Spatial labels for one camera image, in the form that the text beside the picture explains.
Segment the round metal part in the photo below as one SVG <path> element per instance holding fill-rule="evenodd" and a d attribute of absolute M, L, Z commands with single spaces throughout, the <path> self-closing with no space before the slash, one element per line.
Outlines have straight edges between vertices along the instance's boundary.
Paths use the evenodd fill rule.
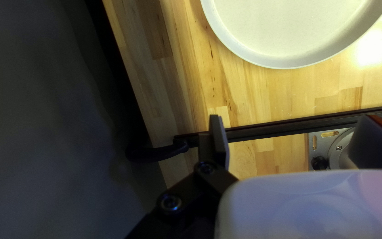
<path fill-rule="evenodd" d="M 349 159 L 347 145 L 353 136 L 354 128 L 351 128 L 341 135 L 332 143 L 328 151 L 330 169 L 357 169 L 357 166 Z"/>
<path fill-rule="evenodd" d="M 162 198 L 160 206 L 163 210 L 175 211 L 181 207 L 181 204 L 181 198 L 176 195 L 168 194 Z"/>

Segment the gray fabric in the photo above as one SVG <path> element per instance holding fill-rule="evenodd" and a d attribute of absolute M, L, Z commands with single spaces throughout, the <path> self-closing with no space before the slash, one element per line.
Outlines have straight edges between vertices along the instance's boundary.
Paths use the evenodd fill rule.
<path fill-rule="evenodd" d="M 123 238 L 145 213 L 67 19 L 0 0 L 0 239 Z"/>

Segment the wooden countertop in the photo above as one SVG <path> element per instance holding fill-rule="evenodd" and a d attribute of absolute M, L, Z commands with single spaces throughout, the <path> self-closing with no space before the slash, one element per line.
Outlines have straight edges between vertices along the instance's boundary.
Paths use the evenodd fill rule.
<path fill-rule="evenodd" d="M 313 66 L 275 70 L 229 51 L 200 0 L 103 0 L 154 147 L 174 135 L 382 106 L 382 17 L 348 49 Z M 307 171 L 305 135 L 230 143 L 240 179 Z M 160 162 L 167 186 L 188 175 L 197 149 Z"/>

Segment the black bracket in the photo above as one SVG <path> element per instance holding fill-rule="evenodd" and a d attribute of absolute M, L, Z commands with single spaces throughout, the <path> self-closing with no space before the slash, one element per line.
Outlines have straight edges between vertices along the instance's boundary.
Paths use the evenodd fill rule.
<path fill-rule="evenodd" d="M 156 207 L 126 239 L 213 239 L 220 198 L 238 181 L 226 170 L 227 162 L 222 119 L 211 115 L 209 132 L 199 134 L 199 162 L 194 172 L 163 192 Z"/>

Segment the screw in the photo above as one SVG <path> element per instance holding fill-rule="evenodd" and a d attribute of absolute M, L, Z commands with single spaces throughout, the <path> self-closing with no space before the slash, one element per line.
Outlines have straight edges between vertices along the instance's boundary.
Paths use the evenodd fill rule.
<path fill-rule="evenodd" d="M 165 195 L 161 201 L 161 207 L 166 211 L 175 211 L 179 209 L 181 204 L 181 198 L 172 194 Z"/>
<path fill-rule="evenodd" d="M 215 171 L 215 168 L 211 164 L 209 164 L 209 163 L 202 163 L 199 166 L 199 170 L 202 173 L 211 174 L 211 173 L 213 173 Z"/>

